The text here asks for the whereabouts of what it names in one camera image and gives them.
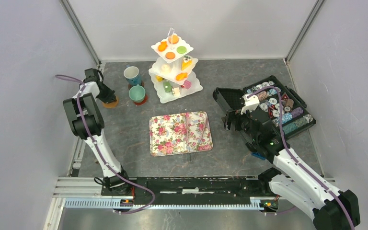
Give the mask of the cream cupcake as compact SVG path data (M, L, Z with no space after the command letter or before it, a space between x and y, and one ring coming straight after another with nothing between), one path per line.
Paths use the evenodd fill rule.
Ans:
M172 70L172 68L171 68L171 66L169 64L163 64L161 66L161 73L162 74L168 74L168 73L171 72L171 70Z

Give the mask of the green macaron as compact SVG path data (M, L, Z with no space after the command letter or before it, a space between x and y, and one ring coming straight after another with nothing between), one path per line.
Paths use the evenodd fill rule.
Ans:
M184 53L187 52L187 48L185 46L179 46L179 47L177 47L176 52L178 54L184 54Z

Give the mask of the pink metal tongs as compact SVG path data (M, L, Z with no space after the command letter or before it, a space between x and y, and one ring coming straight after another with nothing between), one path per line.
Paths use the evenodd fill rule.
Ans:
M193 163L198 152L213 148L209 120L205 111L189 112L185 114L186 121L186 149L187 160Z

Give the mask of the white and blue mug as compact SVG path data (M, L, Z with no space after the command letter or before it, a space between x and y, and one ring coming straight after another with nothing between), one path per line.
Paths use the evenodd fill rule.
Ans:
M138 67L129 66L127 67L123 75L130 86L141 85L142 79Z

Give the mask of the orange round coaster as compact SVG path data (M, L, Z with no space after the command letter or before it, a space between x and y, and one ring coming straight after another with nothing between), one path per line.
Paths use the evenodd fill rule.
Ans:
M117 107L118 104L119 104L119 98L117 96L115 97L115 100L110 103L102 102L103 107L108 108L108 109L115 108Z

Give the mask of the green toy cake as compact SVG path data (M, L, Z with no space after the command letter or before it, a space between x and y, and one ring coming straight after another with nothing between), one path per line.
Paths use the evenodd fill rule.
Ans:
M172 92L172 85L170 84L169 81L164 81L163 82L163 89L166 93L171 93Z

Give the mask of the mint green cup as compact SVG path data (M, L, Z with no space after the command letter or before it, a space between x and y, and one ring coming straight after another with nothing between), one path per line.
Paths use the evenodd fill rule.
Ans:
M128 95L133 102L141 102L146 95L146 91L144 87L136 85L129 90Z

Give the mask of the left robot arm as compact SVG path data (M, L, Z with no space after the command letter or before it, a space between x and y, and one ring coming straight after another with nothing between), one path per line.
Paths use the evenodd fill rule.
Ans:
M115 158L104 134L104 120L97 100L115 106L118 98L115 92L104 84L104 76L98 69L86 69L85 79L57 74L55 77L76 82L78 92L63 101L63 107L72 133L83 140L94 153L103 177L94 181L113 195L126 195L131 190L131 182L121 163Z

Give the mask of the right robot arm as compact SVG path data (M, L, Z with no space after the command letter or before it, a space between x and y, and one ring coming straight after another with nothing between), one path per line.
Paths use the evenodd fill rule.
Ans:
M358 197L342 191L317 174L286 141L285 114L270 119L261 109L226 108L226 129L246 138L246 146L273 167L258 175L258 191L279 195L311 218L318 230L353 230L360 222Z

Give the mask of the pink toy cake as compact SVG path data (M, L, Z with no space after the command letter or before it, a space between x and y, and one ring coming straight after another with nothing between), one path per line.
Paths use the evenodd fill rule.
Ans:
M190 81L188 81L188 80L185 80L183 82L183 84L181 85L181 87L184 88L184 89L190 89L191 86L192 86L192 83Z

